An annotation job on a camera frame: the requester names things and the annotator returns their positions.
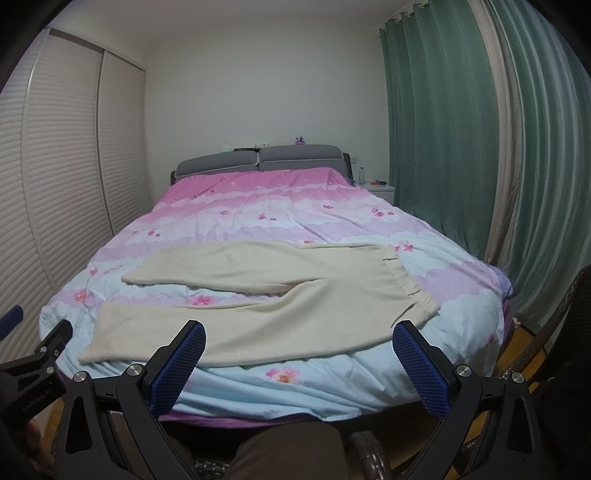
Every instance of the hand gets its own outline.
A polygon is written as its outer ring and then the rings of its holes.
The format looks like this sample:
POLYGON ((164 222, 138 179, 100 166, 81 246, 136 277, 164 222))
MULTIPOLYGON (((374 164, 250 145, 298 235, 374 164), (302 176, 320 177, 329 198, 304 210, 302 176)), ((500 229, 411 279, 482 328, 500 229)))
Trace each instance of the hand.
POLYGON ((41 430, 36 420, 33 419, 27 423, 24 435, 34 466, 41 474, 53 477, 54 458, 41 442, 41 430))

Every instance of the green curtain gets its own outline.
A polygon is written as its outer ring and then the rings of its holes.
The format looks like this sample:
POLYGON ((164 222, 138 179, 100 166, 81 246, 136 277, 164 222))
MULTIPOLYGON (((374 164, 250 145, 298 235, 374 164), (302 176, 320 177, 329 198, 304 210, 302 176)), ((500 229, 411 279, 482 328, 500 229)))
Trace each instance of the green curtain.
POLYGON ((499 126, 486 49, 466 0, 431 0, 381 30, 396 204, 471 254, 486 249, 499 126))
POLYGON ((591 263, 591 79, 525 0, 488 0, 521 98, 521 184, 505 265, 514 310, 537 330, 591 263))

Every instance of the ceiling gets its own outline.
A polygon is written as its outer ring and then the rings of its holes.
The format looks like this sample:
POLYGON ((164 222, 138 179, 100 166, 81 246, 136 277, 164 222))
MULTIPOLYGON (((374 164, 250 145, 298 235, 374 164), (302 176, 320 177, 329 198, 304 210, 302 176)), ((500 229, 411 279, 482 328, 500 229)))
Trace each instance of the ceiling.
POLYGON ((248 22, 330 22, 378 28, 410 0, 73 0, 146 44, 248 22))

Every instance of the blue gripper pad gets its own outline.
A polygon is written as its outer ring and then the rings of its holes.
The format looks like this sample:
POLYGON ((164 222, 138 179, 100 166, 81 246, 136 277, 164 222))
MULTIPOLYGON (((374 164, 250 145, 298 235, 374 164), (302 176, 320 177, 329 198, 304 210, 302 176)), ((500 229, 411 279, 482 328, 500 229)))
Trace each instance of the blue gripper pad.
POLYGON ((187 328, 185 325, 185 328, 175 337, 169 347, 163 347, 164 349, 176 348, 151 384, 150 412, 156 418, 166 415, 173 409, 178 396, 205 350, 205 328, 199 322, 192 323, 194 325, 191 328, 187 328))
POLYGON ((394 327, 392 347, 427 411, 443 420, 450 408, 449 385, 408 331, 405 323, 401 322, 394 327))
POLYGON ((15 305, 7 314, 0 317, 0 341, 4 340, 22 322, 23 316, 22 308, 15 305))

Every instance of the white wall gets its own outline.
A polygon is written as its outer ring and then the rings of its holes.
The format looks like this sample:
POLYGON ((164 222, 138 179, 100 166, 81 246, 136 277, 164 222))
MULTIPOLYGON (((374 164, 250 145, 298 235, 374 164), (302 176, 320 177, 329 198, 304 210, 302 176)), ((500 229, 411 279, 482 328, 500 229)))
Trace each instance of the white wall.
POLYGON ((388 176, 388 108, 376 29, 246 27, 148 54, 146 134, 153 198, 188 158, 255 143, 333 144, 366 179, 388 176))
POLYGON ((50 27, 83 38, 144 68, 147 45, 130 35, 116 17, 106 15, 100 0, 73 0, 49 24, 50 27))

